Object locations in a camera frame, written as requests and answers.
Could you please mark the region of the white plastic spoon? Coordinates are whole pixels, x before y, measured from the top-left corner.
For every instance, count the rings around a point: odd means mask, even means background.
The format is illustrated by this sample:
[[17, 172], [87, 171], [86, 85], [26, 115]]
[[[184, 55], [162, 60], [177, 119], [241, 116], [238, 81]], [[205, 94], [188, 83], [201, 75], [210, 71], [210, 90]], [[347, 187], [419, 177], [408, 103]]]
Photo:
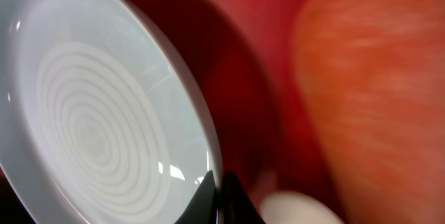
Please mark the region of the white plastic spoon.
[[266, 196], [259, 209], [266, 224], [344, 224], [323, 203], [291, 191], [279, 191]]

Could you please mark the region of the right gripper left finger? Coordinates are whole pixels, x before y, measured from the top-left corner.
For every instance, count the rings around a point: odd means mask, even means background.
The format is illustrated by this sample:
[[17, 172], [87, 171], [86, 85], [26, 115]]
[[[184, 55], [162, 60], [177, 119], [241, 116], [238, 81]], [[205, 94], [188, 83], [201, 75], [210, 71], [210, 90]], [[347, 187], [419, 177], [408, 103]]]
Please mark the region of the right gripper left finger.
[[210, 170], [175, 224], [218, 224], [218, 190]]

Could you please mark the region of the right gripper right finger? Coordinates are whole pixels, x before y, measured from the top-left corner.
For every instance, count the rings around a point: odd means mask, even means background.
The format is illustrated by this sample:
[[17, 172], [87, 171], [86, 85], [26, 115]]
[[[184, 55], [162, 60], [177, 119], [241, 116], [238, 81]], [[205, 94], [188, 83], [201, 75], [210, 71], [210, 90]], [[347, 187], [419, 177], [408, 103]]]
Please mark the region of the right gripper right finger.
[[224, 224], [266, 224], [232, 172], [223, 176], [220, 199]]

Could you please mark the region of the orange carrot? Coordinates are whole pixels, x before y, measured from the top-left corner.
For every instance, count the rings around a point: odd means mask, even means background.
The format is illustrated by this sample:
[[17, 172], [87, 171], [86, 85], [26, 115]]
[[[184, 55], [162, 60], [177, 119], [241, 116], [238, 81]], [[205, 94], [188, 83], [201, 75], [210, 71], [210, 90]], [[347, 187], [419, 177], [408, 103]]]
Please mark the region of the orange carrot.
[[444, 0], [306, 0], [296, 79], [352, 223], [444, 222]]

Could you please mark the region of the light blue plate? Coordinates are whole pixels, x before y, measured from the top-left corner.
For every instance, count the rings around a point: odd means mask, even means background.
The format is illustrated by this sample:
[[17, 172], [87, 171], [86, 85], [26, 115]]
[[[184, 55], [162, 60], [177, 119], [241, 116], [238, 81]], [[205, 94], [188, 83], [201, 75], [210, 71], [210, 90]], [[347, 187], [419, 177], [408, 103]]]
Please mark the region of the light blue plate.
[[175, 223], [222, 184], [193, 75], [125, 0], [1, 0], [1, 167], [36, 223]]

